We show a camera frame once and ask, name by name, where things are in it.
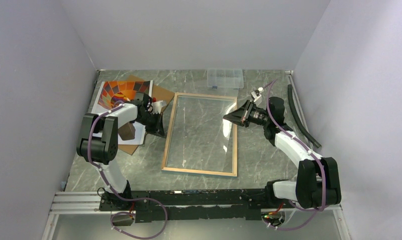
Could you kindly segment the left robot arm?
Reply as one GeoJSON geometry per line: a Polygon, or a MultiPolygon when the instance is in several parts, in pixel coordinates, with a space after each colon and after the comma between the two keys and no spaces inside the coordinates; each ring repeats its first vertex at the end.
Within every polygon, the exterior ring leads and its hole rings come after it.
{"type": "Polygon", "coordinates": [[[137,93],[133,99],[117,100],[112,109],[83,116],[76,152],[99,173],[112,203],[119,210],[132,204],[132,190],[115,157],[119,148],[119,128],[139,123],[147,134],[164,138],[163,100],[153,100],[148,94],[137,93]]]}

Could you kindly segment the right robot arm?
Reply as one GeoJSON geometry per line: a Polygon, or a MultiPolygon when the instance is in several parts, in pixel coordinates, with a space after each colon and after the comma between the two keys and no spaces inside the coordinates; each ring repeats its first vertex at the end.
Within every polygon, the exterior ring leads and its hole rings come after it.
{"type": "Polygon", "coordinates": [[[278,179],[265,186],[264,202],[271,208],[283,200],[298,203],[304,209],[319,210],[337,205],[342,200],[338,164],[332,157],[323,157],[306,146],[285,123],[284,100],[270,97],[266,109],[247,100],[238,109],[225,114],[224,120],[247,128],[263,127],[264,137],[281,150],[297,168],[295,181],[278,179]]]}

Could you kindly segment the hot air balloon photo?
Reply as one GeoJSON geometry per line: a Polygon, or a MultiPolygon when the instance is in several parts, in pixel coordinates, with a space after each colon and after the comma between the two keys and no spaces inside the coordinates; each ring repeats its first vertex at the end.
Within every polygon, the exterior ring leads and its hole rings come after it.
{"type": "MultiPolygon", "coordinates": [[[[137,93],[152,95],[152,81],[102,81],[93,106],[92,114],[101,114],[114,107],[117,101],[133,100],[137,93]]],[[[138,122],[127,123],[118,129],[120,145],[141,145],[146,134],[145,126],[138,122]]]]}

